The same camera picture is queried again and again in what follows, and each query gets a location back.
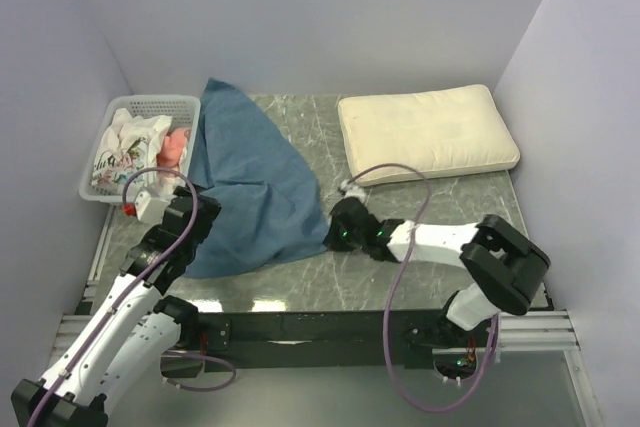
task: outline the white wall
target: white wall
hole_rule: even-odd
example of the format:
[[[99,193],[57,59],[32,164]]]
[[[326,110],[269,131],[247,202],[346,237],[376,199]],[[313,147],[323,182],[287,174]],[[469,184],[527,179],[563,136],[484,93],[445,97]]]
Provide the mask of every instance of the white wall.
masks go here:
[[[89,0],[133,90],[495,87],[540,0]]]
[[[108,101],[129,88],[79,0],[0,0],[0,425],[47,365],[105,210],[78,181]]]
[[[495,93],[522,149],[518,199],[612,427],[639,422],[639,5],[544,0]]]

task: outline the white fabric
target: white fabric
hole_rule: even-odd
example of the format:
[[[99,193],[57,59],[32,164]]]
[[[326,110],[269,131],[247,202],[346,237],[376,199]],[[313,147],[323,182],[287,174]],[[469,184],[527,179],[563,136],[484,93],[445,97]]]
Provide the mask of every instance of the white fabric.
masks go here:
[[[338,112],[353,175],[396,162],[430,178],[450,177],[507,170],[520,160],[518,147],[484,85],[349,97],[339,102]],[[416,178],[388,168],[367,174],[358,183]]]
[[[342,192],[345,199],[347,197],[355,197],[363,204],[367,201],[367,192],[355,182],[343,180],[340,184],[340,192]]]
[[[127,109],[118,109],[111,125],[102,135],[96,152],[91,185],[114,193],[122,193],[131,174],[157,165],[171,117],[159,115],[150,119],[132,117]],[[156,184],[157,175],[149,172],[134,180],[132,192],[142,186]]]

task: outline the blue towel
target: blue towel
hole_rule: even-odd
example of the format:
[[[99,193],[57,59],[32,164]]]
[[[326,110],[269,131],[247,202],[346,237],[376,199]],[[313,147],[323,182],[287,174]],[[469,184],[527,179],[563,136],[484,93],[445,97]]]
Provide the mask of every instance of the blue towel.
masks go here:
[[[201,102],[189,178],[222,211],[185,277],[237,275],[325,251],[318,182],[298,151],[233,86],[210,79]]]

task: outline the white cloth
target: white cloth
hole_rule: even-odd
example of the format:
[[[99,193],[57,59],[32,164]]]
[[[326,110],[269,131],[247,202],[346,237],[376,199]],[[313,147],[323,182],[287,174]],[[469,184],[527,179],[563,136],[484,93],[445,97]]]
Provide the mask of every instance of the white cloth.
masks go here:
[[[98,146],[91,185],[121,194],[131,174],[156,166],[156,156],[170,127],[168,115],[145,119],[132,117],[127,109],[116,110]],[[131,192],[135,193],[143,186],[155,186],[157,178],[155,172],[139,176],[131,185]]]

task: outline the cable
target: cable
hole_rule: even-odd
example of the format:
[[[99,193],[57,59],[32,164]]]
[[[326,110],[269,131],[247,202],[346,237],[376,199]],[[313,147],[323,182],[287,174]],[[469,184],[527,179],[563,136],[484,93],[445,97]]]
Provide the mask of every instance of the cable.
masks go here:
[[[226,380],[225,382],[223,382],[220,385],[216,385],[215,387],[191,387],[191,386],[188,386],[188,385],[179,384],[178,382],[176,382],[173,379],[165,378],[165,381],[168,384],[171,384],[171,385],[173,385],[174,387],[176,387],[176,388],[178,388],[180,390],[187,390],[189,392],[215,392],[217,390],[222,390],[225,387],[228,387],[229,385],[231,385],[233,383],[233,381],[236,380],[236,376],[238,375],[238,371],[233,366],[233,364],[231,362],[228,362],[228,361],[224,360],[224,359],[218,359],[217,357],[209,357],[207,355],[201,355],[201,354],[193,354],[191,352],[180,352],[178,350],[167,350],[165,352],[165,354],[168,354],[169,356],[172,356],[172,357],[183,357],[185,359],[194,359],[194,360],[203,360],[203,361],[208,361],[208,362],[214,362],[214,363],[216,363],[218,365],[222,365],[223,367],[226,367],[231,372],[231,377],[229,377],[228,380]]]
[[[415,226],[418,225],[418,223],[420,222],[420,219],[422,218],[422,215],[424,214],[425,210],[427,209],[427,205],[429,204],[429,200],[431,199],[431,187],[429,185],[429,180],[424,176],[424,174],[422,174],[421,172],[417,171],[413,167],[409,167],[408,165],[397,164],[397,163],[380,164],[380,165],[376,165],[374,167],[371,167],[369,169],[366,169],[363,172],[360,172],[358,175],[355,175],[354,177],[352,177],[349,180],[349,183],[355,182],[356,180],[358,180],[362,176],[367,175],[368,173],[373,172],[374,170],[383,169],[383,168],[387,168],[387,167],[396,167],[396,168],[408,170],[409,172],[413,172],[414,174],[416,174],[418,177],[420,177],[422,180],[424,180],[424,182],[426,184],[426,187],[427,187],[427,196],[426,196],[424,202],[422,203],[422,205],[420,206],[420,208],[418,209],[418,212],[416,213],[416,215],[413,218],[414,228],[411,229],[411,233],[410,233],[410,237],[409,237],[409,247],[407,249],[407,253],[405,254],[404,258],[402,259],[402,262],[400,263],[400,267],[398,268],[398,272],[396,273],[396,276],[393,279],[393,283],[391,285],[391,289],[389,290],[389,297],[387,298],[387,302],[386,302],[385,307],[384,307],[384,313],[383,313],[383,316],[382,316],[382,347],[383,347],[383,350],[384,350],[384,361],[385,361],[385,365],[387,367],[387,373],[389,374],[389,378],[391,379],[391,383],[395,387],[396,391],[400,394],[400,396],[402,398],[404,398],[404,400],[406,400],[409,404],[411,404],[413,407],[415,407],[416,409],[418,409],[418,410],[420,410],[422,412],[426,412],[426,413],[429,413],[429,414],[446,414],[446,413],[452,412],[453,410],[457,409],[462,404],[464,404],[467,400],[469,400],[469,398],[473,395],[473,393],[478,388],[478,385],[480,384],[480,381],[484,377],[485,369],[489,365],[489,361],[493,358],[494,353],[495,353],[495,349],[496,349],[496,345],[497,345],[497,339],[498,339],[498,335],[497,335],[497,332],[498,332],[498,316],[496,315],[496,316],[492,317],[492,319],[491,319],[491,328],[489,329],[489,338],[487,339],[487,349],[485,351],[485,355],[482,358],[482,362],[480,363],[480,366],[478,367],[478,370],[472,376],[472,377],[475,377],[474,381],[473,381],[473,384],[471,385],[471,387],[469,387],[469,390],[467,392],[465,392],[465,394],[462,397],[460,397],[460,399],[458,399],[457,401],[455,401],[451,405],[448,405],[448,406],[445,406],[445,407],[430,407],[430,406],[426,406],[426,405],[420,403],[420,401],[416,400],[407,391],[407,389],[400,383],[400,380],[398,379],[398,376],[397,376],[397,374],[396,374],[396,372],[395,372],[395,370],[393,368],[393,364],[391,362],[391,348],[390,348],[390,341],[389,341],[389,318],[391,316],[391,304],[393,303],[393,299],[394,299],[394,297],[396,295],[396,292],[398,290],[398,286],[400,285],[400,281],[402,280],[402,276],[404,275],[405,271],[407,270],[407,266],[409,265],[409,260],[411,259],[411,255],[413,254],[413,250],[414,250],[415,245],[416,245]]]
[[[133,182],[135,178],[142,174],[146,174],[147,172],[165,172],[168,174],[173,174],[177,177],[180,177],[185,181],[189,191],[191,192],[191,197],[193,199],[193,210],[191,212],[191,217],[189,218],[189,222],[185,227],[184,231],[180,236],[175,240],[173,244],[169,246],[167,250],[165,250],[162,254],[160,254],[144,271],[140,273],[123,291],[122,293],[114,300],[111,308],[107,311],[107,313],[100,319],[95,329],[88,335],[87,339],[80,346],[76,354],[71,358],[67,366],[58,374],[58,378],[53,382],[49,390],[44,394],[40,402],[36,405],[31,417],[29,418],[29,422],[27,423],[27,427],[35,427],[40,414],[44,410],[45,406],[48,404],[51,397],[55,394],[55,392],[62,386],[64,381],[67,379],[69,373],[73,371],[73,369],[78,365],[82,356],[87,353],[89,348],[95,340],[98,338],[100,333],[104,330],[105,326],[113,317],[113,315],[118,310],[118,307],[124,302],[127,296],[146,278],[151,272],[157,269],[166,259],[173,253],[174,250],[184,241],[184,239],[189,235],[189,232],[193,228],[193,225],[196,222],[196,216],[198,215],[198,193],[196,192],[195,187],[191,183],[189,179],[180,172],[176,172],[175,170],[168,169],[166,167],[147,167],[145,169],[141,169],[135,172],[127,182],[124,184],[124,188],[122,191],[122,203],[123,205],[127,204],[127,191],[129,190],[129,186]]]

